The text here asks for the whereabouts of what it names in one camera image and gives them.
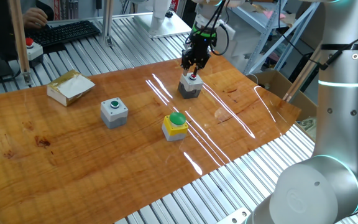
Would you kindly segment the person's bare hand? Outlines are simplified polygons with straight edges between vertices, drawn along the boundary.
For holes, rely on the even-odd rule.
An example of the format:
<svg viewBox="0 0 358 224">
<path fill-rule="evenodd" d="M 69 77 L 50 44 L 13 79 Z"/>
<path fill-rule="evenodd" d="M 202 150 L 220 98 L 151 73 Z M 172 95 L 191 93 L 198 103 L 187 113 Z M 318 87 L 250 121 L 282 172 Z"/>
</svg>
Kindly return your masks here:
<svg viewBox="0 0 358 224">
<path fill-rule="evenodd" d="M 23 15 L 23 23 L 26 29 L 40 29 L 48 23 L 46 13 L 36 7 L 28 9 Z"/>
</svg>

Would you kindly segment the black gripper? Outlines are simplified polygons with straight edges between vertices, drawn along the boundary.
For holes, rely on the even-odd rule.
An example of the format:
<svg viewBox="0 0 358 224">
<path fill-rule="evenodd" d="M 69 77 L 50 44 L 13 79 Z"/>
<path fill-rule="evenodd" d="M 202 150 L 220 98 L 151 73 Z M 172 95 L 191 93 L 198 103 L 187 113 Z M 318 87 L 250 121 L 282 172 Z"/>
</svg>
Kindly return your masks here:
<svg viewBox="0 0 358 224">
<path fill-rule="evenodd" d="M 190 36 L 190 48 L 183 50 L 181 55 L 181 68 L 183 75 L 186 75 L 190 67 L 196 62 L 195 75 L 199 70 L 205 68 L 210 54 L 208 47 L 211 45 L 212 38 L 204 36 Z"/>
</svg>

